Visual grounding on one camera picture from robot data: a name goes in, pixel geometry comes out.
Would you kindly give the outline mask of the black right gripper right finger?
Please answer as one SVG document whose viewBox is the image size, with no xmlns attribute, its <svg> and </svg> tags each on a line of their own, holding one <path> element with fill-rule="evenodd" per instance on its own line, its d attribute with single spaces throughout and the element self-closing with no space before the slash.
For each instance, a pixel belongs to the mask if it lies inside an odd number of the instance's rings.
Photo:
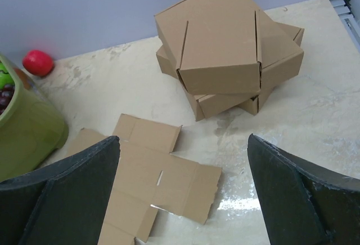
<svg viewBox="0 0 360 245">
<path fill-rule="evenodd" d="M 251 134 L 247 156 L 271 244 L 359 244 L 359 180 Z"/>
</svg>

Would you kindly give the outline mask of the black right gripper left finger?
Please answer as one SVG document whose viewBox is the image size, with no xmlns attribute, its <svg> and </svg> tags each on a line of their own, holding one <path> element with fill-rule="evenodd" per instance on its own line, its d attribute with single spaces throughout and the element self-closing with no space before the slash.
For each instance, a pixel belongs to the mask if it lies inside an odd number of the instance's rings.
<svg viewBox="0 0 360 245">
<path fill-rule="evenodd" d="M 1 244 L 97 244 L 120 158 L 117 136 L 1 182 Z"/>
</svg>

